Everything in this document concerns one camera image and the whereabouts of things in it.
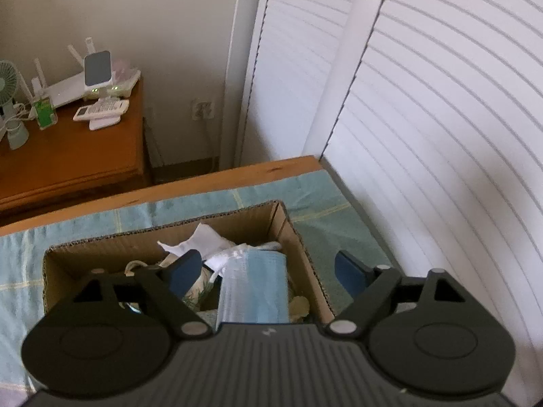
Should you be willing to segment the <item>phone on white stand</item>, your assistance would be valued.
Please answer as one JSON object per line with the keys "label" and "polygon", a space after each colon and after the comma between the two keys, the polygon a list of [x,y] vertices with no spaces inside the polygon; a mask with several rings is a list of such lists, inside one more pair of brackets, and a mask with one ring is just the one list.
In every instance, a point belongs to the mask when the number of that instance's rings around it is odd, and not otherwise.
{"label": "phone on white stand", "polygon": [[84,59],[85,91],[93,92],[113,81],[111,52],[104,50],[88,54]]}

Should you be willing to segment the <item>small green desk fan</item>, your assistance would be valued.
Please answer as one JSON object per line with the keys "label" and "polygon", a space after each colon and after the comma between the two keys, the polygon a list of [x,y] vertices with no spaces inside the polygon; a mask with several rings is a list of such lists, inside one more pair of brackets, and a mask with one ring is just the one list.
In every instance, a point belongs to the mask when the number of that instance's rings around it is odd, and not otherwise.
{"label": "small green desk fan", "polygon": [[1,80],[1,137],[6,136],[9,148],[14,151],[22,147],[29,138],[29,132],[16,113],[15,95],[18,92],[18,69],[13,62],[0,62]]}

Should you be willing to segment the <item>green small bottle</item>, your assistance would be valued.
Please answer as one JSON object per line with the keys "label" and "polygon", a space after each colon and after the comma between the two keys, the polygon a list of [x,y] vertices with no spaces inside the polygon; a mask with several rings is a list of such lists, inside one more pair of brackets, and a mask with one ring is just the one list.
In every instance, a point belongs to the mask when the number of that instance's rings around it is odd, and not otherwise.
{"label": "green small bottle", "polygon": [[41,131],[57,123],[58,117],[49,97],[36,100],[32,106],[36,113],[36,122]]}

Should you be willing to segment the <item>wooden nightstand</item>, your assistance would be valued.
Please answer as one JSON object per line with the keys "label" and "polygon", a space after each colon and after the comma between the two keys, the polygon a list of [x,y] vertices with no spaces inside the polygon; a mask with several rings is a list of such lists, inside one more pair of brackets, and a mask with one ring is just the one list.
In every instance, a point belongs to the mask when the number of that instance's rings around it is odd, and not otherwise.
{"label": "wooden nightstand", "polygon": [[120,122],[108,128],[91,131],[73,121],[83,106],[78,101],[60,108],[58,122],[44,131],[30,122],[30,137],[17,150],[1,141],[1,221],[148,186],[143,81],[129,101]]}

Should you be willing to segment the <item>white louvered closet doors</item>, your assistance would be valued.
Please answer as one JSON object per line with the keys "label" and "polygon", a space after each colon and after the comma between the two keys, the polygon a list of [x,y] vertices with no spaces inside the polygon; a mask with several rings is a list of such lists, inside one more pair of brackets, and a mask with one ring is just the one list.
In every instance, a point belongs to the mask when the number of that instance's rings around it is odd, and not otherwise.
{"label": "white louvered closet doors", "polygon": [[447,270],[542,399],[542,0],[260,0],[236,160],[321,160],[411,275]]}

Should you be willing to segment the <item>open cardboard box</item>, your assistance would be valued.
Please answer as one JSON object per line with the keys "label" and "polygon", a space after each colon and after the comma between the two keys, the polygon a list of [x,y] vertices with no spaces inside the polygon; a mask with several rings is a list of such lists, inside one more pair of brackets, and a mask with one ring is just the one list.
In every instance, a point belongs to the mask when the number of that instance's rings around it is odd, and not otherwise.
{"label": "open cardboard box", "polygon": [[206,224],[232,245],[259,246],[276,241],[286,256],[288,277],[297,295],[308,299],[322,323],[334,318],[330,299],[313,259],[295,230],[282,201],[271,200],[240,210],[186,219],[150,229],[121,232],[53,245],[43,256],[43,307],[49,311],[94,269],[123,273],[132,261],[154,265],[181,256],[200,224]]}

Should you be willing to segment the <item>blue surgical face mask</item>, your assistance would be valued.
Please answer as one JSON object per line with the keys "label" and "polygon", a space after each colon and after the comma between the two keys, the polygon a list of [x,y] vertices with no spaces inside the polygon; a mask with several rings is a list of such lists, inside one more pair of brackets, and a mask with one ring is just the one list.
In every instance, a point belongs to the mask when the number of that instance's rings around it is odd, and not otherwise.
{"label": "blue surgical face mask", "polygon": [[229,255],[220,275],[217,326],[289,322],[284,254],[242,246]]}

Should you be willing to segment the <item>white wall socket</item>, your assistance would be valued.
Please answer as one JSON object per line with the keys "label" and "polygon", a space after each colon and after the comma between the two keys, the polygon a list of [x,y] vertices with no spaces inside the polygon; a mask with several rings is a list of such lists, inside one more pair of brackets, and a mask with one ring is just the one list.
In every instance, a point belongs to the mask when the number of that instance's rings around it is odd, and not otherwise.
{"label": "white wall socket", "polygon": [[193,120],[209,120],[214,118],[214,103],[212,100],[193,100],[191,103]]}

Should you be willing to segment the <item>white wifi router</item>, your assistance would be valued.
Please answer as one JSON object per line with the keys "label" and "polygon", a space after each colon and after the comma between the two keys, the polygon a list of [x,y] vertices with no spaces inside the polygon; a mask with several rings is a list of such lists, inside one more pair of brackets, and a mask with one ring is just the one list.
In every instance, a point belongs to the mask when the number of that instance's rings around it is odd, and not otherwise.
{"label": "white wifi router", "polygon": [[85,39],[88,53],[82,57],[72,44],[67,48],[83,71],[53,85],[48,85],[40,60],[34,59],[38,76],[32,79],[34,98],[48,98],[57,109],[81,98],[99,99],[113,96],[128,98],[141,78],[141,71],[129,62],[114,62],[111,52],[98,52],[91,37]]}

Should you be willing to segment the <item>white remote control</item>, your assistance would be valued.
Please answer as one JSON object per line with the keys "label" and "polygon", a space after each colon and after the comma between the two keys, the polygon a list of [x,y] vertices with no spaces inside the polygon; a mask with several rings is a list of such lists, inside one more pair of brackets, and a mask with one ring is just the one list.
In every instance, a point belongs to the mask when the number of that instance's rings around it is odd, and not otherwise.
{"label": "white remote control", "polygon": [[128,111],[128,99],[109,98],[98,100],[92,105],[82,106],[73,116],[74,122],[88,122],[91,131],[98,131],[117,125]]}

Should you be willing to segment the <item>cream cloth pouch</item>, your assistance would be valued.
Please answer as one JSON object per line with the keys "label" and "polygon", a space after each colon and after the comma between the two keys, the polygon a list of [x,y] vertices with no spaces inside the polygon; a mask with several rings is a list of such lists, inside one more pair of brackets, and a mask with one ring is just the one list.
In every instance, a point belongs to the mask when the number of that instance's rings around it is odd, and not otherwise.
{"label": "cream cloth pouch", "polygon": [[308,316],[310,304],[306,297],[295,296],[291,299],[288,305],[289,321],[292,324],[299,323]]}

